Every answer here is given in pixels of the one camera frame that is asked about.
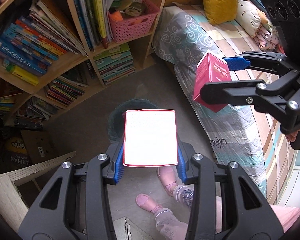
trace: foot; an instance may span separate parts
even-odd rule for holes
[[[159,205],[153,198],[149,197],[146,194],[139,194],[136,197],[136,203],[140,208],[153,214],[163,208],[162,205]]]
[[[173,168],[171,166],[159,167],[157,169],[157,175],[167,194],[172,197],[173,190],[176,186],[178,186],[177,178],[173,171]]]

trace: yellow pillow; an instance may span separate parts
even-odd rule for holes
[[[237,14],[238,0],[203,0],[204,11],[211,25],[232,21]]]

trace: bookshelf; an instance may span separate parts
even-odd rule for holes
[[[5,20],[6,15],[8,14],[8,9],[10,6],[13,6],[13,3],[15,3],[16,0],[6,0],[4,3],[0,5],[0,27],[2,23]],[[57,117],[59,117],[61,114],[67,112],[68,110],[72,109],[73,107],[77,106],[84,100],[88,99],[89,97],[95,95],[96,93],[102,91],[103,89],[106,89],[110,85],[105,85],[102,81],[102,78],[98,72],[97,66],[93,60],[93,57],[108,50],[111,48],[114,48],[118,45],[121,45],[123,43],[128,42],[132,56],[134,58],[134,65],[136,68],[136,71],[141,71],[144,68],[154,64],[151,56],[149,56],[149,49],[151,46],[151,42],[154,36],[154,30],[156,29],[156,26],[158,24],[159,17],[156,18],[154,21],[152,28],[150,31],[146,34],[143,34],[139,37],[136,37],[134,39],[126,40],[121,43],[111,42],[107,49],[104,49],[102,45],[98,46],[94,51],[89,51],[88,45],[86,42],[86,39],[83,34],[83,30],[81,28],[79,18],[77,15],[77,11],[75,9],[74,0],[66,0],[68,4],[69,11],[71,13],[72,21],[74,22],[74,26],[79,34],[79,38],[87,51],[87,55],[76,55],[72,52],[68,52],[62,56],[57,61],[54,61],[52,66],[49,67],[48,72],[39,78],[39,84],[36,86],[30,85],[29,83],[19,79],[18,77],[8,73],[6,70],[4,70],[2,65],[2,58],[0,58],[0,78],[4,79],[5,81],[9,82],[10,84],[18,87],[19,89],[23,90],[23,94],[20,94],[16,97],[16,103],[11,109],[10,112],[8,112],[4,117],[3,120],[6,125],[13,125],[13,116],[16,113],[16,111],[31,97],[35,96],[45,102],[48,102],[52,105],[57,106],[60,108],[58,110],[58,114],[51,117],[48,121],[45,121],[44,124],[47,122],[50,122]],[[160,10],[162,10],[165,0],[151,0],[154,4],[156,4]],[[72,69],[73,67],[77,66],[78,64],[90,60],[91,65],[93,66],[94,70],[96,71],[97,77],[95,80],[89,79],[89,75],[86,75],[88,78],[88,84],[89,87],[84,88],[85,93],[80,96],[77,100],[75,100],[73,103],[71,103],[69,106],[63,106],[62,104],[51,100],[45,96],[44,87],[52,82],[55,78],[63,74],[64,72]]]

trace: metal screw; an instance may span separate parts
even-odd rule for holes
[[[105,153],[101,153],[98,155],[98,159],[101,161],[104,161],[106,158],[108,158],[108,155],[106,155]]]
[[[233,169],[236,169],[239,167],[239,164],[236,163],[236,162],[230,162],[230,167],[233,168]]]
[[[64,169],[67,169],[67,168],[69,168],[71,166],[71,162],[64,162],[63,164],[62,164],[62,167],[64,168]]]
[[[297,109],[297,108],[299,107],[298,103],[297,103],[296,101],[294,101],[294,100],[290,100],[290,101],[288,102],[288,105],[289,105],[290,108],[292,108],[292,109]]]
[[[253,102],[253,98],[252,97],[247,97],[246,102],[251,105]]]
[[[260,88],[260,89],[266,89],[267,85],[264,84],[264,83],[259,83],[259,84],[257,84],[257,87]]]
[[[202,154],[200,154],[200,153],[196,153],[196,154],[193,155],[193,158],[194,158],[195,160],[199,161],[199,160],[202,160],[202,159],[203,159],[203,156],[202,156]]]

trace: bedspread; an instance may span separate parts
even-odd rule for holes
[[[212,26],[199,6],[165,8],[153,40],[156,54],[173,63],[178,82],[191,103],[219,163],[237,161],[274,204],[292,173],[295,151],[280,133],[280,124],[251,106],[227,105],[214,113],[192,100],[196,66],[207,49],[222,57],[259,51],[258,45],[236,21]],[[232,80],[278,77],[253,70],[231,71]]]

